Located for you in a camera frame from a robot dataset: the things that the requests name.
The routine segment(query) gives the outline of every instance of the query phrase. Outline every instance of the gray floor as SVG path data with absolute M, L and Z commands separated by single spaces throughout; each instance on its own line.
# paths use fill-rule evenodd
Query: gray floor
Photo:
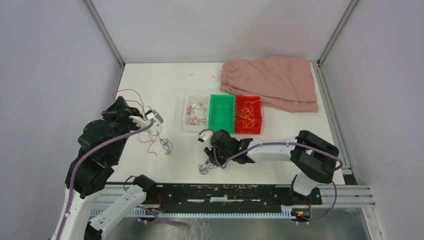
M 312 219 L 327 209 L 313 209 Z M 335 209 L 323 221 L 296 226 L 287 219 L 172 219 L 188 227 L 137 222 L 125 218 L 107 240 L 369 240 L 362 210 Z

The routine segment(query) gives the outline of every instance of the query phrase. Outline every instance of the white table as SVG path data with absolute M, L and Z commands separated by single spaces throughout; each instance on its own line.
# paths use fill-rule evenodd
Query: white table
M 172 153 L 165 155 L 159 142 L 147 153 L 149 143 L 140 143 L 137 136 L 129 138 L 115 173 L 109 182 L 124 182 L 129 176 L 144 174 L 157 183 L 193 184 L 290 184 L 300 172 L 291 162 L 261 162 L 238 164 L 230 161 L 226 169 L 213 169 L 201 175 L 198 165 L 207 156 L 204 145 L 197 141 L 195 132 L 184 132 L 182 128 L 183 105 L 186 95 L 226 94 L 219 90 L 220 77 L 215 74 L 193 73 L 222 70 L 222 63 L 128 63 L 125 65 L 119 90 L 134 89 L 140 93 L 145 106 L 157 110 L 162 116 L 162 138 L 173 144 Z M 260 135 L 233 134 L 234 137 L 278 140 L 297 136 L 300 130 L 308 130 L 333 143 L 329 122 L 321 98 L 315 73 L 311 65 L 318 97 L 319 111 L 316 113 L 289 113 L 271 107 L 262 107 L 262 130 Z M 118 96 L 126 100 L 138 100 L 136 93 L 122 91 Z M 132 107 L 137 103 L 129 102 Z M 345 184 L 342 172 L 334 173 L 336 184 Z

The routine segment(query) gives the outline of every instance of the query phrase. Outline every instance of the fabric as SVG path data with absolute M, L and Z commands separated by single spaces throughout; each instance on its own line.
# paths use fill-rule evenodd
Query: fabric
M 298 57 L 224 63 L 220 90 L 260 96 L 264 106 L 291 113 L 318 111 L 311 63 Z

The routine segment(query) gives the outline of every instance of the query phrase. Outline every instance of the white wall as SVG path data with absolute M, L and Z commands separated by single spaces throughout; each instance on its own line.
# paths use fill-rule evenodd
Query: white wall
M 350 0 L 94 0 L 127 63 L 318 59 Z
M 47 240 L 120 68 L 82 0 L 0 3 L 0 239 Z
M 424 1 L 360 1 L 324 70 L 387 239 L 423 239 Z

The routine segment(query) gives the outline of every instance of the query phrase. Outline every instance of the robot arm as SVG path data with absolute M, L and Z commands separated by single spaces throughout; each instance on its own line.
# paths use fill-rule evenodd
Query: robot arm
M 294 177 L 292 190 L 302 196 L 308 196 L 319 184 L 331 184 L 339 149 L 315 134 L 302 130 L 296 137 L 283 140 L 261 141 L 252 138 L 237 140 L 225 130 L 217 132 L 203 131 L 198 136 L 206 143 L 204 152 L 210 162 L 222 168 L 227 159 L 239 164 L 262 161 L 286 161 L 294 163 L 301 173 Z M 311 154 L 308 149 L 315 149 Z
M 136 177 L 120 199 L 89 221 L 91 209 L 114 172 L 112 166 L 118 165 L 127 138 L 112 141 L 80 162 L 72 182 L 73 190 L 70 192 L 74 168 L 80 159 L 100 144 L 130 131 L 150 126 L 146 132 L 156 134 L 163 123 L 155 110 L 142 115 L 137 108 L 129 107 L 121 96 L 101 114 L 103 119 L 87 124 L 78 138 L 81 148 L 66 176 L 65 201 L 52 240 L 105 239 L 131 209 L 146 199 L 147 191 L 156 184 L 144 175 Z

